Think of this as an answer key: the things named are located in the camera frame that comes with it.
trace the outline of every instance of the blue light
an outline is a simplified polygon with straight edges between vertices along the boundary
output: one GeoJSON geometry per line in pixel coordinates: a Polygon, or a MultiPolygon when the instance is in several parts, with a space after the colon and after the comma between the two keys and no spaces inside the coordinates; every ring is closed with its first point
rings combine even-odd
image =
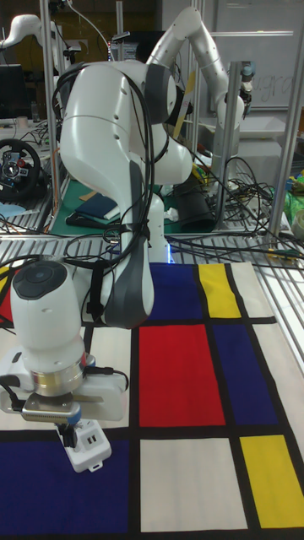
{"type": "Polygon", "coordinates": [[[171,245],[170,244],[168,244],[167,246],[167,255],[168,255],[168,264],[171,264],[172,260],[171,260],[171,245]]]}

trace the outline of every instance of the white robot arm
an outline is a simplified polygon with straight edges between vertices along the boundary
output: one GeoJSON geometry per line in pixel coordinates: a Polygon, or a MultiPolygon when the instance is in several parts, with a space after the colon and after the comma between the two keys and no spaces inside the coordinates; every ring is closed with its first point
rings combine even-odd
{"type": "MultiPolygon", "coordinates": [[[[56,35],[57,28],[53,21],[51,21],[50,31],[52,33],[52,55],[54,61],[54,68],[60,73],[60,62],[58,55],[61,52],[57,49],[56,35]]],[[[41,21],[36,15],[17,15],[13,18],[9,36],[5,40],[0,40],[0,52],[6,51],[9,47],[18,45],[27,35],[34,35],[37,39],[37,42],[40,46],[42,45],[42,34],[41,34],[41,21]]],[[[81,51],[81,47],[77,46],[73,49],[70,48],[69,53],[81,51]]],[[[63,55],[63,65],[65,69],[68,69],[71,65],[71,60],[68,54],[63,55]]]]}
{"type": "Polygon", "coordinates": [[[12,20],[8,38],[0,41],[0,51],[18,45],[27,35],[34,35],[42,46],[41,21],[36,15],[17,15],[12,20]]]}
{"type": "MultiPolygon", "coordinates": [[[[185,8],[177,16],[170,28],[160,38],[147,61],[167,66],[172,65],[185,40],[189,40],[198,61],[202,75],[214,101],[217,124],[214,135],[212,172],[219,176],[220,159],[224,141],[225,97],[228,91],[228,76],[220,60],[220,54],[213,38],[204,26],[200,13],[195,8],[185,8]]],[[[244,112],[244,102],[237,98],[236,123],[232,148],[237,152],[240,121],[244,112]]]]}
{"type": "Polygon", "coordinates": [[[163,122],[171,114],[176,89],[166,68],[139,62],[137,66],[136,83],[125,74],[124,62],[82,67],[61,136],[62,161],[69,172],[117,202],[122,254],[93,264],[41,260],[23,267],[11,288],[14,327],[22,347],[1,362],[0,407],[26,420],[60,424],[66,446],[76,445],[74,425],[80,417],[121,419],[127,388],[124,374],[98,370],[85,354],[80,313],[85,318],[88,310],[95,324],[133,328],[147,318],[154,303],[147,227],[152,191],[146,172],[153,170],[149,119],[163,122]],[[149,149],[144,162],[132,151],[132,92],[143,107],[143,121],[138,118],[136,129],[142,129],[149,149]],[[74,263],[82,266],[76,272],[70,266],[74,263]],[[18,398],[8,393],[9,385],[17,387],[18,398]]]}

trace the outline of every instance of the plastic container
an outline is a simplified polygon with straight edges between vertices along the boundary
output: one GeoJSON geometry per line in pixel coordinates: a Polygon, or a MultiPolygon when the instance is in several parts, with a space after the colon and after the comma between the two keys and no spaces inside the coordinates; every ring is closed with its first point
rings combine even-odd
{"type": "Polygon", "coordinates": [[[304,209],[297,211],[291,230],[296,238],[304,240],[304,209]]]}

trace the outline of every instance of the steering wheel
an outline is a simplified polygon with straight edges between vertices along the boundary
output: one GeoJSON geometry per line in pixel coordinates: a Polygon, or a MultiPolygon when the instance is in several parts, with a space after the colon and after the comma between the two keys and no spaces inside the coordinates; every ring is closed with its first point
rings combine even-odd
{"type": "Polygon", "coordinates": [[[38,153],[24,141],[5,138],[0,140],[0,155],[0,200],[12,202],[27,198],[39,177],[38,153]]]}

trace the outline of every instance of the white cylinder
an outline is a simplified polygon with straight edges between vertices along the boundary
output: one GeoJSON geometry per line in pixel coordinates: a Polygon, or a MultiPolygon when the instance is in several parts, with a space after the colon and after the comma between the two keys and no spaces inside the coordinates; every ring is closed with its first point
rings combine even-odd
{"type": "Polygon", "coordinates": [[[81,361],[84,342],[79,334],[79,305],[68,273],[57,289],[38,300],[20,298],[13,284],[11,306],[28,371],[50,374],[81,361]]]}

